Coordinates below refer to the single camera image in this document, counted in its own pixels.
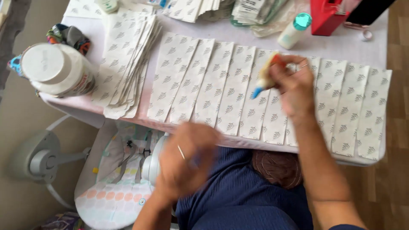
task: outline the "polka dot seat pad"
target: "polka dot seat pad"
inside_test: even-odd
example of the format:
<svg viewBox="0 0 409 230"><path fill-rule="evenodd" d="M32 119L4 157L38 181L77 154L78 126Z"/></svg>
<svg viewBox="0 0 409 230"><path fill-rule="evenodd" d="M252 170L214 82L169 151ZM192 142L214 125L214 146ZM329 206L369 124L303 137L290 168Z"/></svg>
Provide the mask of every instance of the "polka dot seat pad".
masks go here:
<svg viewBox="0 0 409 230"><path fill-rule="evenodd" d="M117 184L111 182L121 167L75 199L78 214L88 226L96 230L117 230L135 222L153 190L147 180L135 183L141 158L136 155L128 161L125 174Z"/></svg>

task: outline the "stack of paper strips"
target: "stack of paper strips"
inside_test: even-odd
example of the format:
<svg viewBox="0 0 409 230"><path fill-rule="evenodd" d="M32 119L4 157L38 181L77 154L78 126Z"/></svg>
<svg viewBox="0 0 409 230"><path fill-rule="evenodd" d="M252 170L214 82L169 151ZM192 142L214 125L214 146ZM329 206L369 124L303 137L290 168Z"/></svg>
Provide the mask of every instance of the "stack of paper strips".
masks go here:
<svg viewBox="0 0 409 230"><path fill-rule="evenodd" d="M120 8L107 17L102 62L92 102L108 118L132 118L139 105L149 52L161 26L156 15Z"/></svg>
<svg viewBox="0 0 409 230"><path fill-rule="evenodd" d="M282 0L236 0L232 15L244 25L264 24L273 5Z"/></svg>
<svg viewBox="0 0 409 230"><path fill-rule="evenodd" d="M138 3L138 0L119 0L118 4L121 8L136 12L152 14L154 11L152 6ZM95 0L70 0L64 16L102 19L107 14L99 8Z"/></svg>
<svg viewBox="0 0 409 230"><path fill-rule="evenodd" d="M217 21L230 17L234 0L171 0L163 14L178 20L194 23L203 15L205 20Z"/></svg>
<svg viewBox="0 0 409 230"><path fill-rule="evenodd" d="M221 133L297 146L280 93L251 99L258 72L277 50L166 32L162 37L147 116L174 124L193 120ZM308 57L315 77L316 117L328 149L377 160L391 70ZM287 68L297 71L290 63Z"/></svg>

